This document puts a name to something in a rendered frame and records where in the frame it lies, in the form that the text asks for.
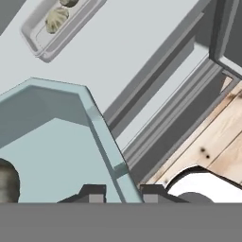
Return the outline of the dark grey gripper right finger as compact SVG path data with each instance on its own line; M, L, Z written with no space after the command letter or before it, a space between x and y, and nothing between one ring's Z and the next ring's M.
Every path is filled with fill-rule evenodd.
M141 184L140 192L145 203L186 203L186 200L169 195L161 184Z

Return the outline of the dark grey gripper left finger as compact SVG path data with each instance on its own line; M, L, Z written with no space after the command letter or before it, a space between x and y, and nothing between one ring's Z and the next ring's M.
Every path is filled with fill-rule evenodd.
M84 184L80 191L73 196L63 199L62 203L105 203L106 185L105 184Z

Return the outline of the pale blue tupperware container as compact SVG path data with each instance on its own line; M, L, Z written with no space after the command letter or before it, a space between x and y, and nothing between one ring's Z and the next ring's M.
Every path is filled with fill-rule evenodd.
M0 95L0 158L20 175L24 202L58 202L104 184L108 202L138 189L87 87L30 78Z

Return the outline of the white and black round object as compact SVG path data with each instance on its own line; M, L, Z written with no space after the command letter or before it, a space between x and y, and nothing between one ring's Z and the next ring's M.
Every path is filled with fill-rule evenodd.
M165 186L169 195L212 203L241 203L242 185L200 165L186 167Z

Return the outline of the grey cupboard door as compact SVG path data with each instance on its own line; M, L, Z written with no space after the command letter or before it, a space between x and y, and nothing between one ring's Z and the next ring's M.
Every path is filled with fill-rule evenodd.
M209 57L242 80L242 0L216 0Z
M147 182L239 82L228 69L204 60L154 114L124 151L135 183Z

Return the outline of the grey-brown dumpling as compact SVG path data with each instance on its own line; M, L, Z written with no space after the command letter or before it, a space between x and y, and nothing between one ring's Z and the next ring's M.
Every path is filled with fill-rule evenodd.
M19 197L19 173L12 163L0 158L0 203L17 203Z

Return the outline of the white rectangular tray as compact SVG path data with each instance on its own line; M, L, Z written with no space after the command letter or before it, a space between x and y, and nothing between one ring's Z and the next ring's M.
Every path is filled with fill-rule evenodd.
M60 0L42 0L26 18L21 34L35 57L51 62L106 2L107 0L79 0L74 7L67 8L61 5ZM58 7L68 9L69 18L55 34L50 34L46 31L45 18L50 10Z

